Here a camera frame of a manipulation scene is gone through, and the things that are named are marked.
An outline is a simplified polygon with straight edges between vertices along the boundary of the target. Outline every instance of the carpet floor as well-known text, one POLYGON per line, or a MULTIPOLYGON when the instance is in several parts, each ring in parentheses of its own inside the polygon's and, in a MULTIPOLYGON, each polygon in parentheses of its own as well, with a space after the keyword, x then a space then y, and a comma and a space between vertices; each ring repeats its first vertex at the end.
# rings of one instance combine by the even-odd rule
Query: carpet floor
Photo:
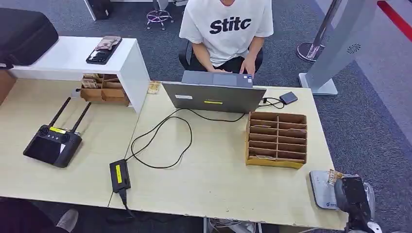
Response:
MULTIPOLYGON (((120 35, 136 38, 149 75, 153 80, 179 81, 183 69, 177 58, 181 43, 178 32, 181 7, 169 6, 175 23, 146 29, 146 13, 151 3, 115 3, 109 20, 93 22, 82 0, 13 0, 0 7, 38 10, 54 23, 60 35, 120 35)), ((323 15, 315 0, 273 0, 275 34, 264 45, 264 61, 256 74, 256 85, 298 87, 298 74, 310 64, 295 55, 296 46, 311 41, 323 15)), ((359 174, 375 189, 376 221, 384 232, 412 229, 412 147, 388 109, 356 62, 350 63, 334 79, 339 95, 315 97, 332 160, 337 170, 359 174)), ((38 202, 55 221, 71 205, 38 202)), ((202 219, 156 215, 156 220, 131 225, 101 225, 106 214, 115 210, 78 206, 84 218, 83 231, 94 232, 201 232, 202 219)))

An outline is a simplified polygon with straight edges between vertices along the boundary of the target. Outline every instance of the white desk shelf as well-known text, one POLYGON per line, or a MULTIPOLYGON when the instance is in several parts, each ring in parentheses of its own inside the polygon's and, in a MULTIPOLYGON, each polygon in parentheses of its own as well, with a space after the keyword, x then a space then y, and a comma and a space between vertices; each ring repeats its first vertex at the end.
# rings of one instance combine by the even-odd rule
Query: white desk shelf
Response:
POLYGON ((79 81, 84 73, 116 74, 139 115, 150 78, 137 40, 124 38, 106 65, 86 63, 101 39, 60 36, 34 64, 15 66, 10 72, 17 78, 64 81, 79 81))

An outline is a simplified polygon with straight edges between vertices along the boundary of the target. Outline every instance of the laptop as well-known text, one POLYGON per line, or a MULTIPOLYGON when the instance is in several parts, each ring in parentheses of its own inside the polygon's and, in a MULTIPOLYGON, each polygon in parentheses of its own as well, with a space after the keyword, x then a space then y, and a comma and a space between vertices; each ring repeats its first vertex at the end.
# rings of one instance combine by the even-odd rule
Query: laptop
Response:
POLYGON ((253 88, 252 76, 247 74, 186 70, 181 83, 162 84, 176 108, 218 112, 253 112, 266 92, 253 88))

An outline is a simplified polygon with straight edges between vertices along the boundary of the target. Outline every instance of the sneaker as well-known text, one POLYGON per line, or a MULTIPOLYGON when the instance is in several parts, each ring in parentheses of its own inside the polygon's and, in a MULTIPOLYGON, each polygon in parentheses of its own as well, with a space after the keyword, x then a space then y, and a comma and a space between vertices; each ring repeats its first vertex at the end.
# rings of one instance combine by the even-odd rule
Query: sneaker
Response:
POLYGON ((77 210, 70 209, 60 218, 56 227, 63 228, 64 230, 71 232, 76 226, 77 218, 79 217, 79 212, 77 210))

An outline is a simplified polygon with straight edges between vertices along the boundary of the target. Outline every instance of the office chair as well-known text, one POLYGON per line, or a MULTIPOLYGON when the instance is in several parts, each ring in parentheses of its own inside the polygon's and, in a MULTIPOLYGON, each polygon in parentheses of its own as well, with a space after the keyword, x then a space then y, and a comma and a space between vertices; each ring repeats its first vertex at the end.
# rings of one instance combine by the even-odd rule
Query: office chair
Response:
POLYGON ((154 11, 151 11, 147 14, 147 29, 150 29, 150 23, 160 23, 162 25, 162 30, 166 30, 163 21, 166 21, 170 18, 170 23, 173 23, 174 20, 170 16, 169 12, 161 10, 157 0, 153 0, 154 11))
MULTIPOLYGON (((182 64, 183 68, 187 70, 189 68, 189 62, 193 56, 193 49, 192 43, 186 39, 183 39, 182 44, 179 47, 179 61, 182 64)), ((259 53, 257 54, 256 61, 255 61, 255 68, 257 72, 262 65, 263 62, 263 48, 260 49, 259 53)))

